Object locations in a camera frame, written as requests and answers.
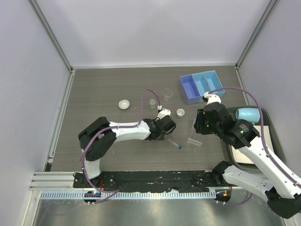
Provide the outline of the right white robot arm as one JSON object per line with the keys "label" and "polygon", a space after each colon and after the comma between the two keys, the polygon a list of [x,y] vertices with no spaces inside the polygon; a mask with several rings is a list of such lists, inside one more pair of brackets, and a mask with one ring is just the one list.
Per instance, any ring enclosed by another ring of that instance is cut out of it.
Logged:
{"label": "right white robot arm", "polygon": [[198,109],[194,129],[198,134],[215,134],[224,143],[247,156],[265,178],[247,173],[222,161],[212,170],[213,182],[239,186],[267,202],[282,218],[301,211],[301,178],[291,171],[262,141],[263,133],[246,120],[233,120],[226,107],[218,102]]}

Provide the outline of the clear plastic tube rack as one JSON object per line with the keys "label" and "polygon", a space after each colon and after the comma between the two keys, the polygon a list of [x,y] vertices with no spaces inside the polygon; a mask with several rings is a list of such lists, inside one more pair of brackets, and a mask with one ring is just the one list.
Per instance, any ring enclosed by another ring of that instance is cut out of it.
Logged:
{"label": "clear plastic tube rack", "polygon": [[187,142],[196,146],[202,146],[203,144],[203,135],[198,134],[194,128],[194,124],[196,122],[196,119],[192,123],[192,127],[190,129],[189,137]]}

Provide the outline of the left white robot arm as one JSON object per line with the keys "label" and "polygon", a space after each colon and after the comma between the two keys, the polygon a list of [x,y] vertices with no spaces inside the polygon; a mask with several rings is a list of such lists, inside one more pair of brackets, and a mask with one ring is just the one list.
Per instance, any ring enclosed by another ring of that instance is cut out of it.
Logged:
{"label": "left white robot arm", "polygon": [[100,117],[78,135],[82,149],[84,183],[94,188],[100,182],[100,159],[114,143],[128,140],[163,140],[176,128],[170,115],[138,122],[116,123]]}

